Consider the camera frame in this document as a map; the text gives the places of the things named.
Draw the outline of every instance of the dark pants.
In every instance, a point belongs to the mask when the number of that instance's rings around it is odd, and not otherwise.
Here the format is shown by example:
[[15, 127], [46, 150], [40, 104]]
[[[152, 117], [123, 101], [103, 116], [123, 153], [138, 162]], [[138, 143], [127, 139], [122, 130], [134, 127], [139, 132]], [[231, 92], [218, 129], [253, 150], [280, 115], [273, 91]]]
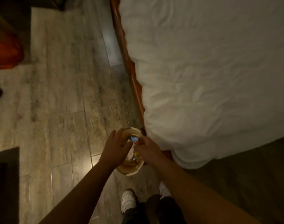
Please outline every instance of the dark pants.
[[[160, 224], [186, 224], [181, 209], [172, 197], [162, 198], [155, 210]], [[141, 206], [125, 211], [122, 224], [149, 224], [145, 210]]]

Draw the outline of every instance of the person's left hand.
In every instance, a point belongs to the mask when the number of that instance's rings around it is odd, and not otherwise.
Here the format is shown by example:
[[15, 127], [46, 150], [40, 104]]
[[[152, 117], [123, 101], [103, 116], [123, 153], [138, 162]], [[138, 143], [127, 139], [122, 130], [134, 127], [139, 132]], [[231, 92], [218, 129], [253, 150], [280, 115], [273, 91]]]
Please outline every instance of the person's left hand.
[[113, 169], [123, 163], [133, 145], [133, 142], [130, 141], [127, 142], [124, 147], [121, 146], [121, 136], [123, 131], [124, 129], [121, 128], [117, 133], [115, 130], [111, 132], [99, 159], [99, 162], [109, 165]]

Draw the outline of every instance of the bed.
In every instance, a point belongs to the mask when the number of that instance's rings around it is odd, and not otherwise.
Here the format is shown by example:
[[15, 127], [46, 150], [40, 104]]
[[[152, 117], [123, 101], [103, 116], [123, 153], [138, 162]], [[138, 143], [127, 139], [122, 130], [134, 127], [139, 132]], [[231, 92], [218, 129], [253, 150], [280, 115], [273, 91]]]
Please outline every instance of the bed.
[[182, 167], [284, 136], [284, 0], [111, 0], [147, 135]]

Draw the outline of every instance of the white sneaker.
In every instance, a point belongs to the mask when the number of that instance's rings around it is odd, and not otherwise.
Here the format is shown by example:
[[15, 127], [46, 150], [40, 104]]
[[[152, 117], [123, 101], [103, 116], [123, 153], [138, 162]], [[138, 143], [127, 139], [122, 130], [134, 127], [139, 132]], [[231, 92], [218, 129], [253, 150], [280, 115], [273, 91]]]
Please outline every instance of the white sneaker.
[[166, 187], [166, 185], [164, 184], [164, 182], [161, 182], [159, 184], [159, 194], [160, 194], [160, 199], [162, 199], [166, 196], [171, 196], [171, 193], [168, 190], [168, 188]]
[[125, 213], [125, 211], [129, 208], [135, 208], [137, 206], [135, 194], [132, 192], [132, 190], [127, 189], [122, 194], [121, 199], [121, 211], [122, 214]]

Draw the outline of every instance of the mattress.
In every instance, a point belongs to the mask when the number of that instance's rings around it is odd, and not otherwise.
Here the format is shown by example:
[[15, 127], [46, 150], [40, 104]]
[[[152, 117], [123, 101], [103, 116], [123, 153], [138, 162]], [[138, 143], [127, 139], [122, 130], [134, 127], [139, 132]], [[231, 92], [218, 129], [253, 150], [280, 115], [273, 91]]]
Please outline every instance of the mattress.
[[192, 169], [284, 136], [284, 0], [120, 0], [147, 135]]

